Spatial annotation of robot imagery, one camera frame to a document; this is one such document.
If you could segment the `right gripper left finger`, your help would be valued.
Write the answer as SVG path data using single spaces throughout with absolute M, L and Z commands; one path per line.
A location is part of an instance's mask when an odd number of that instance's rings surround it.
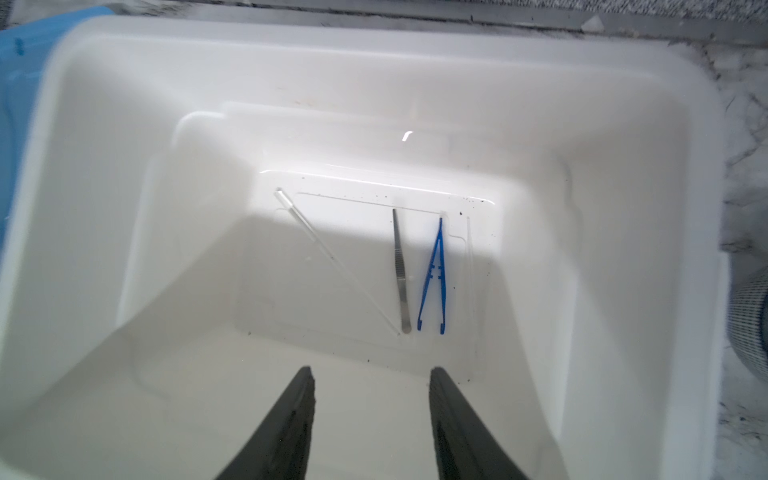
M 310 456 L 315 379 L 301 367 L 220 479 L 303 479 Z

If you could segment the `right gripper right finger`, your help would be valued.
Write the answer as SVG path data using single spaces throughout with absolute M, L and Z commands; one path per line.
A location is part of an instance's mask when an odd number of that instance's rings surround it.
M 441 367 L 430 372 L 429 407 L 441 479 L 524 479 L 455 382 Z

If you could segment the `white plastic storage bin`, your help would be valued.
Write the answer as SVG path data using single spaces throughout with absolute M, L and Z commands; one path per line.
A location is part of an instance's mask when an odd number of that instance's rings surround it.
M 102 16 L 1 271 L 5 479 L 212 479 L 296 372 L 308 477 L 434 479 L 442 367 L 534 479 L 706 479 L 719 93 L 660 47 Z M 282 188 L 395 337 L 274 196 Z

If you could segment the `glass stirring rod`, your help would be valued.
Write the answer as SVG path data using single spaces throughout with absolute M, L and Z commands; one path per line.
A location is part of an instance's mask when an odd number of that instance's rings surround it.
M 360 280 L 349 270 L 344 263 L 339 259 L 336 253 L 329 247 L 329 245 L 323 240 L 318 231 L 313 227 L 311 222 L 305 217 L 301 210 L 296 206 L 290 196 L 280 187 L 274 191 L 274 196 L 284 209 L 286 209 L 291 216 L 297 221 L 301 228 L 305 231 L 307 236 L 316 245 L 320 251 L 328 258 L 334 268 L 341 274 L 344 280 L 355 289 L 363 298 L 365 298 L 373 310 L 378 316 L 387 324 L 389 331 L 395 336 L 400 337 L 402 332 L 400 328 L 394 323 L 393 320 L 382 310 L 377 304 L 373 296 L 363 287 Z

